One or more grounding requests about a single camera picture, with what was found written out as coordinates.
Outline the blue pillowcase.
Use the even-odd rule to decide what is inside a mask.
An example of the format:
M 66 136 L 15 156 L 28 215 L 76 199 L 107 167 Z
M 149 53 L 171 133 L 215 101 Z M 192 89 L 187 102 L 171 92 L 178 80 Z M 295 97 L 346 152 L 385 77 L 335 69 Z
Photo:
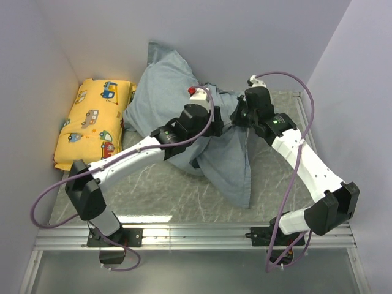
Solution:
M 123 112 L 124 127 L 146 137 L 161 130 L 165 143 L 184 141 L 197 135 L 209 119 L 209 111 L 196 118 L 189 105 L 188 89 L 200 85 L 187 61 L 174 49 L 150 42 L 148 63 L 131 103 Z M 205 132 L 168 161 L 197 176 L 206 176 L 233 205 L 248 209 L 251 200 L 251 167 L 247 152 L 248 131 L 234 127 L 230 115 L 237 106 L 238 94 L 209 89 L 223 122 L 218 137 Z

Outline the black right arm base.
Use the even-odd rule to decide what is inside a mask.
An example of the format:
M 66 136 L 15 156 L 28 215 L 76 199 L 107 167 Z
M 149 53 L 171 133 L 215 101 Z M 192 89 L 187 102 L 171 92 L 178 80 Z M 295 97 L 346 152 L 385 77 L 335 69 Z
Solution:
M 269 227 L 251 227 L 250 232 L 245 234 L 246 238 L 251 240 L 253 247 L 268 247 L 270 245 L 271 237 L 273 234 L 274 225 L 270 225 Z M 274 263 L 278 257 L 283 253 L 285 248 L 294 240 L 299 237 L 300 233 L 292 233 L 290 235 L 283 234 L 280 230 L 277 231 L 276 239 L 274 241 L 274 246 L 283 247 L 283 249 L 273 249 L 270 257 L 270 262 Z M 293 249 L 290 249 L 280 260 L 279 265 L 289 265 L 294 260 Z

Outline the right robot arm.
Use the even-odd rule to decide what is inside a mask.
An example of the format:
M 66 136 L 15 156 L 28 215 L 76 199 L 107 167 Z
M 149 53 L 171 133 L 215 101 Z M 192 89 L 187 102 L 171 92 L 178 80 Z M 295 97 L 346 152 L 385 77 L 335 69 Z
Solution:
M 272 242 L 282 245 L 292 233 L 309 230 L 323 236 L 353 217 L 360 194 L 358 186 L 354 182 L 345 183 L 334 174 L 302 138 L 293 120 L 274 111 L 266 87 L 245 90 L 230 119 L 234 126 L 254 129 L 296 169 L 314 201 L 308 208 L 284 213 L 269 231 Z

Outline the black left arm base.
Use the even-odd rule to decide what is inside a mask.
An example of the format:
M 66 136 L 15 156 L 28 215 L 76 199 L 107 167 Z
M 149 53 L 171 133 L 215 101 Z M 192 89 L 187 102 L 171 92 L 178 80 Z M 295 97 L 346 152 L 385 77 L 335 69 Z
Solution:
M 135 269 L 141 262 L 141 257 L 134 248 L 142 245 L 142 228 L 120 228 L 108 237 L 103 237 L 97 228 L 90 229 L 86 247 L 99 249 L 99 261 L 102 266 L 112 271 L 125 271 L 120 266 L 131 264 Z

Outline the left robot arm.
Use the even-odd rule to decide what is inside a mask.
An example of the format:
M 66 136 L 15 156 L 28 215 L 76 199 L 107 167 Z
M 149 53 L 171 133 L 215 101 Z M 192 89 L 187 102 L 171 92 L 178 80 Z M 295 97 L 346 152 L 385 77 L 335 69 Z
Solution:
M 187 104 L 180 116 L 158 127 L 142 141 L 120 153 L 86 164 L 76 160 L 70 170 L 65 192 L 81 220 L 95 226 L 109 246 L 125 243 L 125 231 L 108 208 L 104 192 L 135 171 L 166 161 L 185 152 L 201 136 L 222 135 L 223 121 L 218 106 L 209 112 L 197 104 Z

